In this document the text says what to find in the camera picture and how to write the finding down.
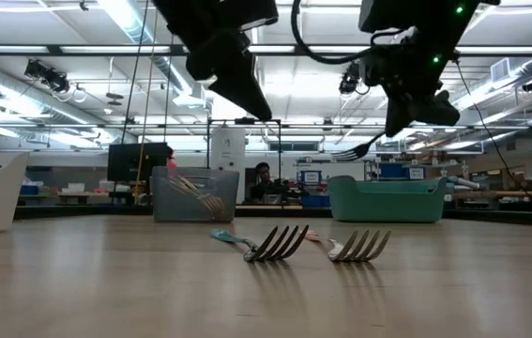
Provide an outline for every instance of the fork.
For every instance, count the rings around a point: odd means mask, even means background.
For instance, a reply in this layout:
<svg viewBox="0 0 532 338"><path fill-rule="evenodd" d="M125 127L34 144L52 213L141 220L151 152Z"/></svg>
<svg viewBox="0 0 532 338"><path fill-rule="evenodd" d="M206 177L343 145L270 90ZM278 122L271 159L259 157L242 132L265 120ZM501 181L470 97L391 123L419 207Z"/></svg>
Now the fork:
<svg viewBox="0 0 532 338"><path fill-rule="evenodd" d="M361 252L361 248L363 248L364 244L368 240L368 235L370 234L370 230L366 230L357 243L357 246L353 250L350 250L353 246L353 243L356 241L358 234L359 231L356 230L353 235L351 235L346 245L342 245L334 238L321 238L315 231L309 231L305 239L311 241L330 241L334 245L334 248L328 252L328 259L332 262L369 262L377 258L382 251L385 250L385 246L387 246L388 239L390 238L390 231L388 231L376 249L372 251L376 245L376 241L380 237L380 230L378 230L374 233L374 236L368 246L366 246L366 249Z"/></svg>
<svg viewBox="0 0 532 338"><path fill-rule="evenodd" d="M376 135L374 138L371 139L370 142L365 143L363 145L359 145L354 147L353 149L343 151L340 153L332 154L332 157L335 158L337 161L355 161L359 160L362 157L366 156L368 154L368 151L370 151L370 147L378 141L379 138L381 138L385 133L381 132L378 135Z"/></svg>
<svg viewBox="0 0 532 338"><path fill-rule="evenodd" d="M282 230L280 237L274 242L274 245L272 245L272 247L267 252L266 252L267 246L272 241L272 239L274 239L274 237L276 236L276 232L278 231L278 226L275 227L269 233L264 243L262 243L262 245L259 245L259 246L255 244L255 242L253 242L252 240L234 237L230 235L230 233L227 230L213 229L209 233L209 236L211 236L212 238L221 240L221 241L226 241L226 242L231 242L231 243L243 243L249 246L249 250L244 255L245 260L247 262L254 262L254 261L264 262L266 260L268 261L283 260L293 255L296 249L298 249L298 247L301 245L301 242L305 238L305 235L307 234L309 228L310 227L306 225L305 228L303 228L303 231L301 231L301 233L299 234L299 237L296 239L295 243L291 245L291 243L293 242L293 238L295 237L296 233L299 230L299 227L296 226L295 229L293 229L293 232L291 232L291 235L288 237L288 239L282 244L282 241L284 240L284 237L286 236L289 230L289 227L286 226L284 230Z"/></svg>

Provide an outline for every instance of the fork handle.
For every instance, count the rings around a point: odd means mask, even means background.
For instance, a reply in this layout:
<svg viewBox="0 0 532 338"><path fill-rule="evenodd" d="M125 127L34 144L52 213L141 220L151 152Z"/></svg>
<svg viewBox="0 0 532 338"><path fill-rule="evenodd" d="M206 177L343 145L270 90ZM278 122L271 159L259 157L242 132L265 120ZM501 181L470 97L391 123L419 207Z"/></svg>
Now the fork handle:
<svg viewBox="0 0 532 338"><path fill-rule="evenodd" d="M247 240L246 239L234 237L234 236L230 235L228 230L213 229L213 230L211 230L209 232L209 236L211 236L212 238L215 238L215 239L218 239L218 240L222 240L222 241L227 241L227 242L230 242L230 243L245 243L245 244L247 244Z"/></svg>

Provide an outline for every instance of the wooden table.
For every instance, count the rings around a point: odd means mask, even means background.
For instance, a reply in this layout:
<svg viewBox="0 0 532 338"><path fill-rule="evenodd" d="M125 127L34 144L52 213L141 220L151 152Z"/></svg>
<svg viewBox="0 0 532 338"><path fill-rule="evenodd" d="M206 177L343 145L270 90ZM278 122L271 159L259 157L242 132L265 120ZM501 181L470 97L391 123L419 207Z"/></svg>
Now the wooden table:
<svg viewBox="0 0 532 338"><path fill-rule="evenodd" d="M373 265L334 265L305 242L286 263L248 264L215 225L95 216L0 234L0 337L531 338L532 227L442 221L339 224L237 219L261 241L310 224L346 240L392 229Z"/></svg>

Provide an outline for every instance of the silver fork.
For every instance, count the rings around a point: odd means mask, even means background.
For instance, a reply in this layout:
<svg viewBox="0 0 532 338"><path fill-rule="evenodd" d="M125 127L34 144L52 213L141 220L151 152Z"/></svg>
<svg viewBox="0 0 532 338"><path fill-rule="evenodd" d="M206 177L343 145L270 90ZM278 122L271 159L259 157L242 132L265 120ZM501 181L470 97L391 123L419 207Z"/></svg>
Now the silver fork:
<svg viewBox="0 0 532 338"><path fill-rule="evenodd" d="M264 243L262 243L262 245L259 245L259 246L255 244L255 242L253 242L252 240L234 237L230 235L230 233L226 230L214 229L214 230L211 230L209 235L212 238L219 239L219 240L226 241L226 242L243 243L249 246L249 250L244 255L245 260L247 262L254 262L254 261L263 262L266 260L269 260L269 261L282 260L282 259L286 259L290 257L291 255L293 255L296 249L298 249L298 247L301 245L301 242L305 238L305 235L307 234L309 229L310 227L306 225L305 228L303 228L303 231L301 231L301 234L299 234L299 237L296 239L295 243L293 243L293 245L291 246L291 243L293 242L293 239L296 233L298 232L299 227L296 226L295 229L293 229L293 232L291 232L291 235L286 239L284 244L282 244L282 241L284 240L284 237L286 237L286 234L288 233L288 230L289 230L288 226L285 227L284 230L282 230L280 237L276 240L276 242L274 242L274 245L272 245L272 247L269 250L267 250L267 246L272 241L272 239L274 239L274 236L276 236L276 232L278 231L278 226L275 227L269 233Z"/></svg>
<svg viewBox="0 0 532 338"><path fill-rule="evenodd" d="M332 250L328 252L328 259L332 262L369 262L377 258L382 253L382 251L385 250L388 240L390 239L391 232L386 232L385 236L378 243L378 246L374 249L376 241L380 238L380 230L376 231L372 240L366 246L366 249L364 249L363 252L361 251L361 248L363 248L363 246L366 244L366 241L368 240L368 235L370 234L370 230L366 230L366 232L363 234L363 236L357 243L356 247L351 250L351 247L356 241L358 234L359 231L356 230L353 235L351 235L346 245L342 245L338 240L334 238L321 238L315 231L309 231L308 234L305 236L305 239L312 241L330 241L334 245L334 248L332 248Z"/></svg>

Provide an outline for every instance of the computer screen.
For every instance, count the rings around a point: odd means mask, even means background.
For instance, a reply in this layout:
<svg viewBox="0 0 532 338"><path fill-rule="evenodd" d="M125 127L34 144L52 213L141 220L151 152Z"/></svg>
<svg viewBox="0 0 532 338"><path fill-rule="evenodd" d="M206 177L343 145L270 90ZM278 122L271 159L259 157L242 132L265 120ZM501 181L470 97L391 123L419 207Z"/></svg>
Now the computer screen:
<svg viewBox="0 0 532 338"><path fill-rule="evenodd" d="M148 180L154 166L167 166L172 149L167 143L144 144L141 180ZM109 146L107 179L118 182L135 181L141 156L140 144Z"/></svg>

